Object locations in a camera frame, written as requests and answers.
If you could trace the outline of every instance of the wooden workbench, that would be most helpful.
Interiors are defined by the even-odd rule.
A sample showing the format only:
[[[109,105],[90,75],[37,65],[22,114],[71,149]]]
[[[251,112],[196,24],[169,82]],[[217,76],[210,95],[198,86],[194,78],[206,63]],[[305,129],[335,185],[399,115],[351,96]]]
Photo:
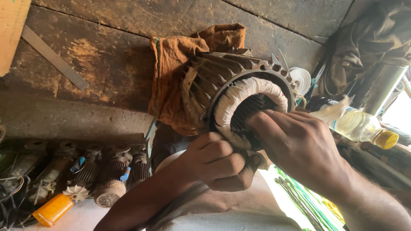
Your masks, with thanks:
[[[26,24],[90,86],[80,91],[20,40],[0,90],[146,112],[155,60],[149,38],[190,36],[218,23],[245,25],[245,47],[254,56],[268,59],[279,48],[289,66],[312,72],[325,53],[321,43],[337,30],[352,0],[252,2],[33,0]]]

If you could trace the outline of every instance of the white insulation tape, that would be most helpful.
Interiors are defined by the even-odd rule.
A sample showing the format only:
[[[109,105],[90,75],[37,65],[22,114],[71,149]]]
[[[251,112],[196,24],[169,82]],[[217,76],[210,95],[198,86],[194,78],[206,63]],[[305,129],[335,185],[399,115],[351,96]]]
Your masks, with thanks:
[[[292,67],[290,68],[290,75],[293,79],[291,82],[295,84],[297,93],[299,95],[305,95],[311,85],[311,75],[303,68]]]
[[[220,101],[215,107],[216,128],[236,148],[250,150],[251,144],[245,136],[240,137],[231,131],[231,118],[242,101],[251,95],[259,93],[265,94],[278,105],[275,108],[276,111],[281,113],[287,112],[288,100],[282,93],[281,88],[271,81],[255,77],[237,81],[235,86],[229,87],[224,95],[221,96]]]

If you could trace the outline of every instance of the orange cloth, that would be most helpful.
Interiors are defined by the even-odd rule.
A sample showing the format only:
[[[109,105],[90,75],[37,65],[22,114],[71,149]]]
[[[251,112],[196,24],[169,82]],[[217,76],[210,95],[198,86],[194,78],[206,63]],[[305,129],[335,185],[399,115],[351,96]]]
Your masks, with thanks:
[[[156,62],[148,113],[171,125],[181,135],[196,135],[181,99],[182,69],[190,56],[197,52],[227,52],[232,47],[244,48],[244,39],[245,26],[239,23],[214,25],[193,37],[151,38],[150,46]]]

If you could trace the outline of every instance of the orange container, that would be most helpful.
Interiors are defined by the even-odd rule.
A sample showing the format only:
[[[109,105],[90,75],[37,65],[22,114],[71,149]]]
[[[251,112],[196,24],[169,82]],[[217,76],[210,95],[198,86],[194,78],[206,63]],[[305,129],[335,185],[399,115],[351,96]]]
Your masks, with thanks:
[[[33,212],[33,216],[45,227],[52,227],[74,203],[63,193],[58,194],[49,202]]]

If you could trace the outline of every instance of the cardboard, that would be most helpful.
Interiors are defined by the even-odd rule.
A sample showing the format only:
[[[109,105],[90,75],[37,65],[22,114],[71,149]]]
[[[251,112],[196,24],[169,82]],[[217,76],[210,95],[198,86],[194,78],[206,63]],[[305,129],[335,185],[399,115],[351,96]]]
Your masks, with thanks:
[[[31,0],[0,0],[0,77],[10,71]]]

